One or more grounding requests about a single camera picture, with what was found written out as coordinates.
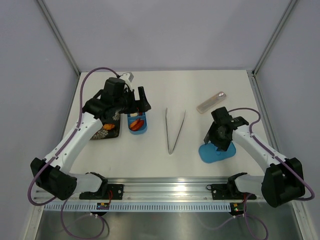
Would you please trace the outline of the orange fried chicken piece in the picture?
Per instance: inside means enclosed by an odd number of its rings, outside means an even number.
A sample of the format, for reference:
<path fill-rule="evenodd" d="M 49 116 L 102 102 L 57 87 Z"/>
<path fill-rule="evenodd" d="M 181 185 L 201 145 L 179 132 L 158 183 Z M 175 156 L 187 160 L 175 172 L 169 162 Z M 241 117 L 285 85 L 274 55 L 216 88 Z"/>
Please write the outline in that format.
<path fill-rule="evenodd" d="M 132 128 L 134 128 L 139 122 L 140 122 L 140 118 L 138 118 L 138 119 L 136 119 L 135 121 L 133 121 L 130 125 L 129 125 L 129 127 L 132 129 Z"/>

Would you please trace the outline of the blue lunch box lid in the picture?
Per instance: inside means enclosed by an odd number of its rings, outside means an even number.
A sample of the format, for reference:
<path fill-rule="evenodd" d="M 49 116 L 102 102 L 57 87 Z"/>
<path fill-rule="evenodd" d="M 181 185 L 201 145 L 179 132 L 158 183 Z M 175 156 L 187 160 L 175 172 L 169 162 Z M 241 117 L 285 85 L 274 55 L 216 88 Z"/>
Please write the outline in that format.
<path fill-rule="evenodd" d="M 211 142 L 208 144 L 202 144 L 198 149 L 200 159 L 206 164 L 232 158 L 236 155 L 236 152 L 236 147 L 232 142 L 230 143 L 227 151 L 219 151 L 218 148 Z"/>

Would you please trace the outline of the metal serving tongs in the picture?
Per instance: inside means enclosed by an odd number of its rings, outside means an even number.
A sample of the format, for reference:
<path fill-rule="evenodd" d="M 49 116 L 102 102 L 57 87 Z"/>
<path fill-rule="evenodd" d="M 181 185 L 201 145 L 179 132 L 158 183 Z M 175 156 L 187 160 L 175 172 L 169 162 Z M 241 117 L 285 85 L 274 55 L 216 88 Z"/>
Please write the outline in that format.
<path fill-rule="evenodd" d="M 182 134 L 182 130 L 185 125 L 186 117 L 187 117 L 187 110 L 185 109 L 181 113 L 181 116 L 178 118 L 180 122 L 177 123 L 176 122 L 177 119 L 174 119 L 171 117 L 168 107 L 164 111 L 165 139 L 166 139 L 167 153 L 169 155 L 172 155 L 177 148 L 180 136 Z"/>

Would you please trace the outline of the long red sausage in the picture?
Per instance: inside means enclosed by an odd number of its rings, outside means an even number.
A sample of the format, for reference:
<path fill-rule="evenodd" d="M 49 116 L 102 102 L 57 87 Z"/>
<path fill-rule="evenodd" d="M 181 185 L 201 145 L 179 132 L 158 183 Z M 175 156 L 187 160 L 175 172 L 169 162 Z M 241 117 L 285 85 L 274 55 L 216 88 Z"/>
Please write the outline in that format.
<path fill-rule="evenodd" d="M 132 130 L 133 132 L 139 131 L 140 128 L 143 127 L 144 123 L 145 123 L 144 120 L 140 120 L 140 122 L 139 122 L 135 127 L 131 128 L 131 130 Z"/>

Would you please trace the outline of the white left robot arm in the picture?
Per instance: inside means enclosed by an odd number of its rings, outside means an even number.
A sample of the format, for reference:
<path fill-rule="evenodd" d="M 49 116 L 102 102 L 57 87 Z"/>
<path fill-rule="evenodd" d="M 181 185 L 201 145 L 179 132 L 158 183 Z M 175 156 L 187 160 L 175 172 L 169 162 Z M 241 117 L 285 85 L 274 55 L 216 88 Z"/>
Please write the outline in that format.
<path fill-rule="evenodd" d="M 32 183 L 62 201 L 74 193 L 81 193 L 83 199 L 103 199 L 107 196 L 107 178 L 95 172 L 71 174 L 70 170 L 89 140 L 115 114 L 143 113 L 151 109 L 142 86 L 138 87 L 138 94 L 139 99 L 136 100 L 134 91 L 130 89 L 115 92 L 101 89 L 85 103 L 75 126 L 56 148 L 44 159 L 35 158 L 31 162 Z"/>

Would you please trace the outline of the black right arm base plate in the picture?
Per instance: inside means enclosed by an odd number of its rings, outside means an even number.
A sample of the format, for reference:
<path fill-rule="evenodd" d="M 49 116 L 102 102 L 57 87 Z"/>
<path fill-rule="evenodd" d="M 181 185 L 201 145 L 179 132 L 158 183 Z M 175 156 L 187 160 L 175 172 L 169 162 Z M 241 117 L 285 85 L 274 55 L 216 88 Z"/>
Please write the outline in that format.
<path fill-rule="evenodd" d="M 206 189 L 211 192 L 213 200 L 244 200 L 249 195 L 229 187 L 227 183 L 207 184 Z"/>

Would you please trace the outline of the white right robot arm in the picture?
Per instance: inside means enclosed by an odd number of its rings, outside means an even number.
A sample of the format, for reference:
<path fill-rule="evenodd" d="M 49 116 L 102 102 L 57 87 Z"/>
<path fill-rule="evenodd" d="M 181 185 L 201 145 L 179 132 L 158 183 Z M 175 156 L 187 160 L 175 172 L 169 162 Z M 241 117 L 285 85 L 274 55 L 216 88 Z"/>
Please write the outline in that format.
<path fill-rule="evenodd" d="M 226 122 L 214 121 L 204 137 L 205 144 L 213 144 L 220 152 L 225 152 L 232 142 L 240 145 L 262 169 L 263 176 L 251 176 L 246 172 L 228 178 L 226 190 L 230 197 L 239 198 L 243 194 L 263 197 L 273 208 L 306 193 L 303 184 L 303 168 L 297 158 L 287 158 L 257 137 L 243 117 Z"/>

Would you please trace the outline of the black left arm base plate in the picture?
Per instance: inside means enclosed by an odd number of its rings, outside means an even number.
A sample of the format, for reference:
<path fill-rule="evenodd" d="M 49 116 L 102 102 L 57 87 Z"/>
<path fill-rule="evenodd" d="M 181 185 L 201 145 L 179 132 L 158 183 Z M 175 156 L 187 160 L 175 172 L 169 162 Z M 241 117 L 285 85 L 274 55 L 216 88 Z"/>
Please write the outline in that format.
<path fill-rule="evenodd" d="M 96 192 L 82 192 L 79 195 L 80 200 L 122 200 L 123 184 L 103 184 Z"/>

